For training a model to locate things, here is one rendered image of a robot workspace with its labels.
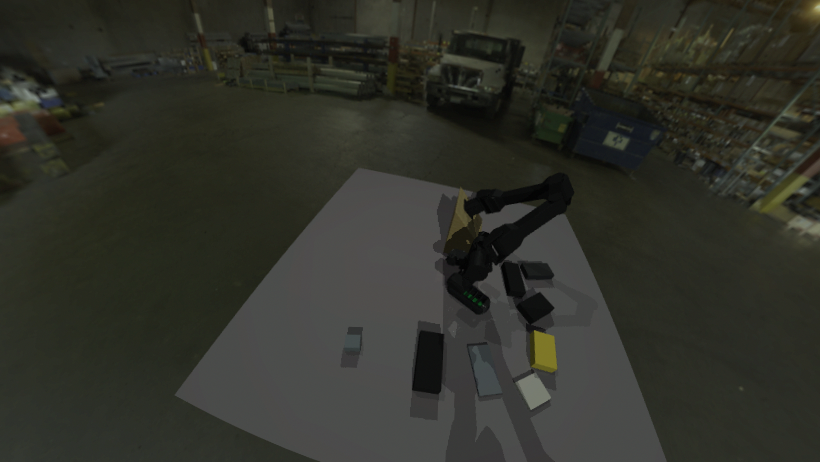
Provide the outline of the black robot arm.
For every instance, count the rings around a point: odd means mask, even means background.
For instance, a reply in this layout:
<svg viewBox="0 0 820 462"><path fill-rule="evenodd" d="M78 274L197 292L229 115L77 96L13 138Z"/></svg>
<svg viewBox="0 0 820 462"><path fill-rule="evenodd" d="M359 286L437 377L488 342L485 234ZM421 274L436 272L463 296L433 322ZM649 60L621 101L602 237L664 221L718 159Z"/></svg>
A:
<svg viewBox="0 0 820 462"><path fill-rule="evenodd" d="M529 234L555 216L565 213L567 206L571 204L572 195L574 195L574 190L568 175L559 172L548 176L543 183L534 186L511 191L481 189L477 192L476 198L468 201L464 198L464 210L471 219L482 211L486 214L499 213L506 205L540 199L547 200L514 223L503 224L492 230L490 234L485 231L479 232L469 250L467 276L474 281L486 279L488 273L493 272L493 262L495 266L501 263L521 245ZM462 270L466 261L464 257L467 254L465 251L453 249L447 256L447 264L459 266L458 269Z"/></svg>

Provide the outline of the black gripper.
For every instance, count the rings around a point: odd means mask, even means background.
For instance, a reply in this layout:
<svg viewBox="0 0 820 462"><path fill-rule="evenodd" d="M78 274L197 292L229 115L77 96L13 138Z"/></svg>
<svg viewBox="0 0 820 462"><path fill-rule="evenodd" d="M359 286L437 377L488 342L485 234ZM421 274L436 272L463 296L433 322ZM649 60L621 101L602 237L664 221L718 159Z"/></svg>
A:
<svg viewBox="0 0 820 462"><path fill-rule="evenodd" d="M458 272L454 272L447 280L446 284L451 287L454 291L458 294L463 295L465 294L470 286L474 284L474 280L470 279L466 274L467 264L469 260L469 253L464 257L465 265L463 266L463 271L460 270Z"/></svg>

